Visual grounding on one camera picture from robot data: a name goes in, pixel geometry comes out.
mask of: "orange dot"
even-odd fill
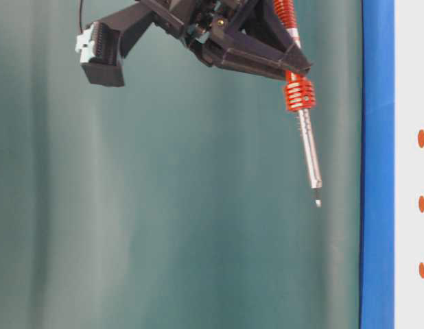
[[[418,145],[421,149],[424,147],[424,129],[421,129],[418,133]]]
[[[419,264],[419,276],[424,279],[424,263]]]
[[[420,196],[418,200],[419,211],[424,212],[424,197]]]

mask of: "red spring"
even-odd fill
[[[273,0],[274,11],[287,29],[297,28],[293,0]]]
[[[290,112],[297,112],[316,106],[316,94],[312,82],[299,75],[294,75],[295,80],[290,79],[289,73],[287,75],[288,84],[283,87],[287,109]]]

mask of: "green backdrop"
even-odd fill
[[[0,328],[358,328],[360,1],[296,4],[320,210],[282,83],[151,27],[91,86],[75,2],[0,0]]]

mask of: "blue tape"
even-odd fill
[[[394,328],[394,0],[363,0],[361,329]]]

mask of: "cable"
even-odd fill
[[[80,0],[80,5],[78,9],[78,27],[81,34],[82,34],[82,3],[83,2],[84,0]]]

